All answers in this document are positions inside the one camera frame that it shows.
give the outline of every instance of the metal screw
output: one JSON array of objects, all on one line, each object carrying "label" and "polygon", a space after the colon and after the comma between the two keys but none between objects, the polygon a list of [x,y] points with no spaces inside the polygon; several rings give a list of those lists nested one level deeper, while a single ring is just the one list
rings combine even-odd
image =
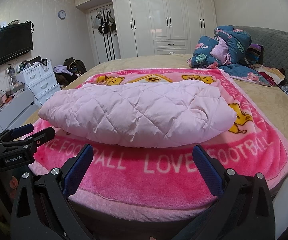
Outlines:
[{"label": "metal screw", "polygon": [[227,169],[226,172],[228,175],[234,175],[235,174],[235,171],[233,169]]},{"label": "metal screw", "polygon": [[22,178],[26,179],[29,176],[28,172],[23,173]]},{"label": "metal screw", "polygon": [[264,178],[264,175],[263,175],[262,173],[260,173],[260,172],[257,173],[256,176],[257,176],[259,179],[263,179],[263,178]]},{"label": "metal screw", "polygon": [[53,175],[56,175],[56,174],[58,174],[59,172],[60,172],[60,169],[58,169],[58,168],[52,169],[52,171],[51,171],[51,173],[52,173]]}]

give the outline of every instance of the drawer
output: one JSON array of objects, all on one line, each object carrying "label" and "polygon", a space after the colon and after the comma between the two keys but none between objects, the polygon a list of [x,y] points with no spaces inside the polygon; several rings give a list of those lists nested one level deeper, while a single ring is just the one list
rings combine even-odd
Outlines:
[{"label": "drawer", "polygon": [[155,55],[190,54],[188,49],[155,49]]},{"label": "drawer", "polygon": [[47,100],[51,98],[52,95],[55,94],[55,92],[60,91],[61,87],[60,84],[56,84],[55,86],[51,87],[47,91],[45,91],[40,97],[38,97],[39,102],[44,105]]},{"label": "drawer", "polygon": [[40,96],[42,93],[50,89],[52,86],[56,85],[55,74],[52,73],[49,77],[41,80],[40,82],[31,86],[31,90],[36,97]]},{"label": "drawer", "polygon": [[28,86],[31,86],[32,84],[41,80],[41,75],[37,67],[34,67],[28,71],[25,71],[23,74],[24,74],[25,83]]},{"label": "drawer", "polygon": [[154,41],[154,49],[188,48],[188,40]]},{"label": "drawer", "polygon": [[51,61],[47,61],[47,65],[44,66],[42,63],[37,65],[38,70],[40,72],[41,78],[43,79],[44,77],[48,76],[49,74],[53,73],[53,68]]}]

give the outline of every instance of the bag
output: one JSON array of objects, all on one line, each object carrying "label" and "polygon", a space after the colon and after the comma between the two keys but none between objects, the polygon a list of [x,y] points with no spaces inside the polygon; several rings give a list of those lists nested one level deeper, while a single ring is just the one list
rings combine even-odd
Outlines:
[{"label": "bag", "polygon": [[111,32],[115,31],[116,30],[116,22],[115,22],[114,18],[112,17],[112,15],[111,15],[111,13],[109,11],[107,11],[107,18],[112,24],[110,26]]},{"label": "bag", "polygon": [[99,32],[102,34],[106,34],[108,33],[108,31],[109,31],[108,23],[106,22],[105,14],[103,13],[101,26],[99,27]]},{"label": "bag", "polygon": [[86,73],[86,68],[84,63],[81,60],[75,60],[73,57],[68,58],[63,63],[67,67],[68,71],[78,76]]},{"label": "bag", "polygon": [[94,29],[98,29],[100,26],[101,26],[101,19],[98,18],[98,15],[96,15],[96,17],[93,19],[92,27]]}]

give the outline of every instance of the wardrobe door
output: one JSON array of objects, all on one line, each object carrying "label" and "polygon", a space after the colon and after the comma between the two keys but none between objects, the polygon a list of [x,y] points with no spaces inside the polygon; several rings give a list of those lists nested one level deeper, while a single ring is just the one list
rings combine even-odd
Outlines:
[{"label": "wardrobe door", "polygon": [[154,40],[170,40],[166,0],[148,0]]},{"label": "wardrobe door", "polygon": [[148,0],[130,0],[138,56],[154,55]]},{"label": "wardrobe door", "polygon": [[137,57],[130,0],[113,0],[121,58]]},{"label": "wardrobe door", "polygon": [[214,37],[216,28],[216,15],[213,0],[199,0],[202,8],[203,33],[205,36]]},{"label": "wardrobe door", "polygon": [[171,39],[187,39],[184,0],[166,0]]},{"label": "wardrobe door", "polygon": [[203,36],[202,13],[199,0],[185,0],[188,16],[188,28],[191,38],[190,49],[194,52],[196,44],[201,36]]}]

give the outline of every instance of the crumpled comforter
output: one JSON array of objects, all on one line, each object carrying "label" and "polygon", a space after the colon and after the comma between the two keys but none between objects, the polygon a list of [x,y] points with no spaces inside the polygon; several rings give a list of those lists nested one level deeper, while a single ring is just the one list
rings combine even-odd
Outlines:
[{"label": "crumpled comforter", "polygon": [[245,56],[252,43],[252,38],[247,32],[234,30],[231,25],[219,26],[214,33],[214,38],[200,38],[191,59],[193,68],[218,68],[221,65],[236,64]]},{"label": "crumpled comforter", "polygon": [[39,116],[91,141],[126,147],[177,147],[229,130],[236,112],[216,87],[197,80],[84,84],[56,92]]}]

